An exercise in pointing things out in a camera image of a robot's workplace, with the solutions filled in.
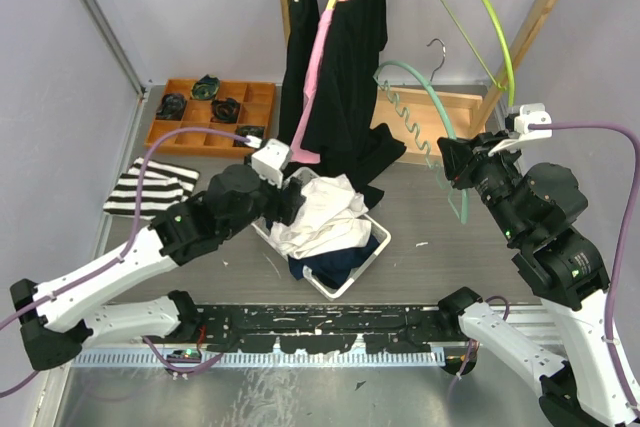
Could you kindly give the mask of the mint green hanger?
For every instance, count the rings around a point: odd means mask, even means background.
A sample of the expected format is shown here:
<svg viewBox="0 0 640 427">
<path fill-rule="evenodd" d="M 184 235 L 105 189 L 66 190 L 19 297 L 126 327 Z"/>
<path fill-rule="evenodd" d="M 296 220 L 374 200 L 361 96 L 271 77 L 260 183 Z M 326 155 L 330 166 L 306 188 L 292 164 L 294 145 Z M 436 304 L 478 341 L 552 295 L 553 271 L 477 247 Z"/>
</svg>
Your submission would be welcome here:
<svg viewBox="0 0 640 427">
<path fill-rule="evenodd" d="M 418 85 L 412 88 L 392 85 L 383 76 L 383 72 L 390 67 L 409 74 Z M 469 218 L 469 193 L 465 190 L 456 192 L 450 185 L 445 176 L 441 152 L 436 145 L 439 136 L 453 140 L 457 136 L 453 122 L 431 84 L 433 78 L 426 78 L 409 64 L 394 60 L 380 63 L 373 78 L 379 89 L 379 105 L 374 120 L 389 121 L 391 115 L 384 109 L 386 106 L 393 108 L 399 119 L 392 122 L 390 129 L 399 133 L 407 144 L 407 151 L 401 161 L 425 164 L 435 177 L 438 187 L 446 193 L 455 216 L 465 225 Z"/>
</svg>

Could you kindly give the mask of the white t shirt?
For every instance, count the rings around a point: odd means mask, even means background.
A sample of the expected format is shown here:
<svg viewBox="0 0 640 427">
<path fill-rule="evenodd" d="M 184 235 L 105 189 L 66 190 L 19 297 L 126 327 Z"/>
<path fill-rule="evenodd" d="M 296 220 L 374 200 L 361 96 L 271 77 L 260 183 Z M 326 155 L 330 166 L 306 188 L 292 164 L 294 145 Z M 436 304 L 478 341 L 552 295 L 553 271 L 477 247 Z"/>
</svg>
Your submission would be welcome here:
<svg viewBox="0 0 640 427">
<path fill-rule="evenodd" d="M 368 243 L 368 208 L 346 175 L 314 178 L 301 193 L 305 202 L 294 222 L 274 222 L 270 228 L 269 241 L 282 255 L 304 259 Z"/>
</svg>

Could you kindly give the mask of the navy blue t shirt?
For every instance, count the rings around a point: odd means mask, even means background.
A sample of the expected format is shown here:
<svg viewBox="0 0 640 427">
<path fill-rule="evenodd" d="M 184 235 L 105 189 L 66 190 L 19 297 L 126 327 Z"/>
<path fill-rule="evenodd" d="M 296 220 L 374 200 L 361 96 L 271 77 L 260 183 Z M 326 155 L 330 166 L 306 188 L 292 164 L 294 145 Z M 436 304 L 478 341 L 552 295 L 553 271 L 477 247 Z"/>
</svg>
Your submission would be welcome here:
<svg viewBox="0 0 640 427">
<path fill-rule="evenodd" d="M 338 289 L 347 281 L 351 271 L 361 267 L 379 245 L 380 242 L 371 235 L 364 247 L 336 250 L 303 259 L 289 257 L 289 271 L 296 280 L 301 280 L 303 268 L 308 267 L 325 287 Z"/>
</svg>

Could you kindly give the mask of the plain black t shirt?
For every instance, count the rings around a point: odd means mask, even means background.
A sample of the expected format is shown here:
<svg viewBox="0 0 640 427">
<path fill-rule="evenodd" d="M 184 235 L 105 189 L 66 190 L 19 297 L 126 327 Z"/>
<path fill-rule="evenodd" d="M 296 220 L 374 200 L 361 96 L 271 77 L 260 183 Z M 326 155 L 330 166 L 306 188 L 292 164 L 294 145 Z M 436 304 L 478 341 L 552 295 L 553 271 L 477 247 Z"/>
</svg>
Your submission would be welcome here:
<svg viewBox="0 0 640 427">
<path fill-rule="evenodd" d="M 320 155 L 318 164 L 306 165 L 322 176 L 346 175 L 370 209 L 384 196 L 373 180 L 406 152 L 387 124 L 372 125 L 373 74 L 387 40 L 386 0 L 337 2 L 302 141 Z"/>
</svg>

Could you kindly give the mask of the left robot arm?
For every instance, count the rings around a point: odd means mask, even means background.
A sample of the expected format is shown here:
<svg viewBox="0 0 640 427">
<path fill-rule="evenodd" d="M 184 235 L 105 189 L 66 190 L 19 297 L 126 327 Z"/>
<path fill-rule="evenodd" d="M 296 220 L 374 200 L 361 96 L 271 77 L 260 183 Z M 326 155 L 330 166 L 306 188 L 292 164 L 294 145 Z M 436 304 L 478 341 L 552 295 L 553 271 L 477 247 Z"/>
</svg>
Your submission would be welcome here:
<svg viewBox="0 0 640 427">
<path fill-rule="evenodd" d="M 122 246 L 48 282 L 22 279 L 11 288 L 31 367 L 61 366 L 99 341 L 160 337 L 188 343 L 200 331 L 198 311 L 184 291 L 155 300 L 111 305 L 139 283 L 216 251 L 264 218 L 291 224 L 305 198 L 302 184 L 273 185 L 248 165 L 213 176 L 206 190 L 157 215 Z"/>
</svg>

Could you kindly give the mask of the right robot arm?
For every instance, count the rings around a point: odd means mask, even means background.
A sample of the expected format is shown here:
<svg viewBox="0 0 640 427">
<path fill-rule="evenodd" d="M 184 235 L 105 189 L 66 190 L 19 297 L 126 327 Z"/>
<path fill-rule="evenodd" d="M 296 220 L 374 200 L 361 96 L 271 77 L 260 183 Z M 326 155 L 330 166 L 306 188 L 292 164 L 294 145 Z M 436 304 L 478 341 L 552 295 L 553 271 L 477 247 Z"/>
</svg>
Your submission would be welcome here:
<svg viewBox="0 0 640 427">
<path fill-rule="evenodd" d="M 638 422 L 638 382 L 625 359 L 613 361 L 614 325 L 605 308 L 613 292 L 597 247 L 573 226 L 588 201 L 570 169 L 539 163 L 520 173 L 505 132 L 472 139 L 441 137 L 445 177 L 474 189 L 514 250 L 519 275 L 552 317 L 566 354 L 536 344 L 462 287 L 438 303 L 444 337 L 478 341 L 524 380 L 554 426 L 628 426 Z"/>
</svg>

